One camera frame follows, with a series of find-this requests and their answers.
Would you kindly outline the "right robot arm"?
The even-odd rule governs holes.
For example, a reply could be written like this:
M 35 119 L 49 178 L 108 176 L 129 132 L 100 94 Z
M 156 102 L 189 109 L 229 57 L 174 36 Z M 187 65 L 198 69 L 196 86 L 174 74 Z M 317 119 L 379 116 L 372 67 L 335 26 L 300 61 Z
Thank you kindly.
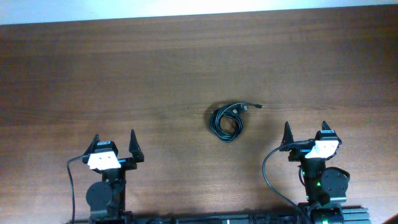
M 346 202 L 350 175 L 338 167 L 327 167 L 336 156 L 342 140 L 326 121 L 312 139 L 295 141 L 288 122 L 284 124 L 281 151 L 289 153 L 290 162 L 299 162 L 300 180 L 307 202 L 298 207 L 307 223 L 343 223 L 341 204 Z

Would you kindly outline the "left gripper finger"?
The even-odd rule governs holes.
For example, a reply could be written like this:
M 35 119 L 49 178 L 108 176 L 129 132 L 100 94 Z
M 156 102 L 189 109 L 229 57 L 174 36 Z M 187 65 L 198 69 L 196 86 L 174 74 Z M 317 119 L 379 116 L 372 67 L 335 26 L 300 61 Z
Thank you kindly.
M 97 144 L 100 141 L 100 137 L 99 134 L 95 134 L 92 142 L 90 143 L 90 145 L 88 146 L 87 150 L 84 152 L 84 156 L 90 155 L 92 153 L 94 153 L 94 151 L 96 150 Z
M 136 138 L 135 131 L 131 130 L 131 137 L 129 142 L 129 152 L 132 154 L 135 162 L 144 162 L 144 154 L 139 146 L 139 143 Z

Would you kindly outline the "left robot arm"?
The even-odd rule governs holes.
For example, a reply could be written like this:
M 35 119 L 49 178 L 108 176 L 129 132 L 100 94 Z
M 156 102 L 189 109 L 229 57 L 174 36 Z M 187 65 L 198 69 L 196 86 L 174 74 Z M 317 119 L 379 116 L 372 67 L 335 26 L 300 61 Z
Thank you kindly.
M 100 141 L 95 135 L 82 162 L 98 174 L 101 180 L 92 184 L 86 192 L 90 206 L 89 223 L 133 223 L 133 214 L 125 210 L 126 172 L 136 170 L 144 162 L 144 154 L 131 131 L 128 151 L 130 157 L 119 159 L 118 149 L 113 141 Z

